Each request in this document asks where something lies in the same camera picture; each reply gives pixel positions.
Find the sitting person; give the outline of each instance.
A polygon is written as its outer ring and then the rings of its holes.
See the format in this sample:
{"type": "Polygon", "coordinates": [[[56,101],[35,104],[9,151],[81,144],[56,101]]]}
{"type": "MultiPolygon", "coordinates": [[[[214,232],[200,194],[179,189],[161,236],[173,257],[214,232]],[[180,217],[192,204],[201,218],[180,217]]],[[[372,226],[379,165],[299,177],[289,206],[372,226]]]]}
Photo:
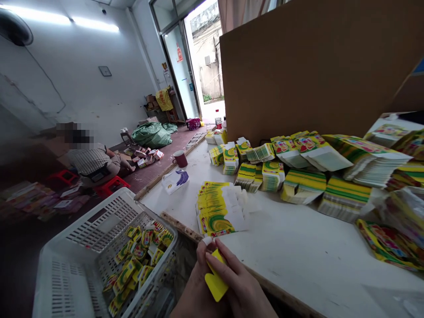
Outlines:
{"type": "Polygon", "coordinates": [[[135,170],[127,160],[122,159],[105,145],[91,143],[92,138],[85,136],[84,130],[68,130],[64,138],[71,149],[67,153],[69,162],[78,171],[85,188],[93,188],[108,182],[121,168],[130,172],[135,170]]]}

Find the fluorescent light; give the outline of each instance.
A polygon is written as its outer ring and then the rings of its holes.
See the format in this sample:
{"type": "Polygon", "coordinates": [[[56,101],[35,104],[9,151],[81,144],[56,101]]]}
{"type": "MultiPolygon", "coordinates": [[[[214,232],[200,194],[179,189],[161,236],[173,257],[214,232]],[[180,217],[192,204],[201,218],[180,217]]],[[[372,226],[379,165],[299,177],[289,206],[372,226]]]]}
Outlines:
{"type": "Polygon", "coordinates": [[[109,32],[119,32],[119,28],[114,24],[107,24],[104,22],[96,21],[96,20],[90,20],[85,18],[73,18],[76,25],[79,25],[81,27],[88,27],[91,29],[97,29],[102,31],[109,31],[109,32]]]}
{"type": "Polygon", "coordinates": [[[55,13],[49,13],[44,11],[32,10],[23,7],[14,7],[9,5],[0,4],[0,8],[10,10],[23,19],[36,20],[54,24],[71,24],[71,21],[67,16],[59,15],[55,13]]]}

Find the mug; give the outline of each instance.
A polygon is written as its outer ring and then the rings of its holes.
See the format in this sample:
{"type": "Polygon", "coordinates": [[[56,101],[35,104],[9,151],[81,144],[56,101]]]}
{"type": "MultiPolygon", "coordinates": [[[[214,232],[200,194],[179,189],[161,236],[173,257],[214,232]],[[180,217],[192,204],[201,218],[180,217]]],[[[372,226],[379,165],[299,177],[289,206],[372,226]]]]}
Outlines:
{"type": "Polygon", "coordinates": [[[172,160],[172,163],[176,163],[180,168],[184,168],[187,166],[187,158],[185,157],[183,150],[178,150],[174,152],[174,160],[172,160]]]}

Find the work table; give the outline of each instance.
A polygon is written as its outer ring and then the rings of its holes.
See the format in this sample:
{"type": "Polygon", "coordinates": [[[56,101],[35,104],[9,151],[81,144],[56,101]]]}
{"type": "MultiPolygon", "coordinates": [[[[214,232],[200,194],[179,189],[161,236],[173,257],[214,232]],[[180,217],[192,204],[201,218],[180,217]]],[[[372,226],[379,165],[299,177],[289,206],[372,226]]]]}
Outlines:
{"type": "MultiPolygon", "coordinates": [[[[194,205],[200,186],[235,179],[222,174],[222,165],[210,163],[208,150],[213,147],[202,141],[188,154],[183,168],[189,174],[187,185],[168,195],[159,182],[141,203],[199,233],[194,205]]],[[[389,317],[364,285],[424,292],[424,280],[415,273],[378,261],[354,225],[310,206],[285,203],[280,193],[248,195],[261,207],[250,214],[250,229],[220,239],[265,288],[300,313],[389,317]]]]}

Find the hand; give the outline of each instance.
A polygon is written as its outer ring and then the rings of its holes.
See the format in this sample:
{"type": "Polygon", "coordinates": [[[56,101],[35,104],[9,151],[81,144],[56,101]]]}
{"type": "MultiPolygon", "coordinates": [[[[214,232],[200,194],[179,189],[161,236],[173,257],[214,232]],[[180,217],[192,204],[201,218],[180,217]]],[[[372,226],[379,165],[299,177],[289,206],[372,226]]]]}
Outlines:
{"type": "Polygon", "coordinates": [[[216,245],[214,242],[206,246],[202,241],[197,246],[197,262],[190,274],[189,281],[185,286],[177,306],[172,310],[170,318],[219,318],[227,316],[226,313],[228,313],[230,309],[228,303],[224,300],[221,300],[219,303],[215,302],[204,280],[205,274],[211,273],[206,263],[205,255],[212,253],[215,249],[216,245]]]}
{"type": "Polygon", "coordinates": [[[209,253],[206,260],[229,286],[226,296],[234,317],[278,317],[258,281],[218,238],[215,243],[228,266],[209,253]]]}

